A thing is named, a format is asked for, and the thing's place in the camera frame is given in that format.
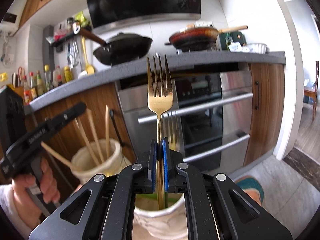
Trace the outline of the left hand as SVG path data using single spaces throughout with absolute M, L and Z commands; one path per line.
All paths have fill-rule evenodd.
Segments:
M 60 192 L 57 189 L 57 181 L 53 177 L 53 171 L 47 159 L 42 158 L 40 162 L 42 178 L 37 185 L 36 178 L 32 174 L 21 174 L 16 176 L 11 184 L 14 191 L 14 204 L 20 219 L 31 229 L 39 224 L 42 197 L 46 204 L 57 203 L 60 200 Z

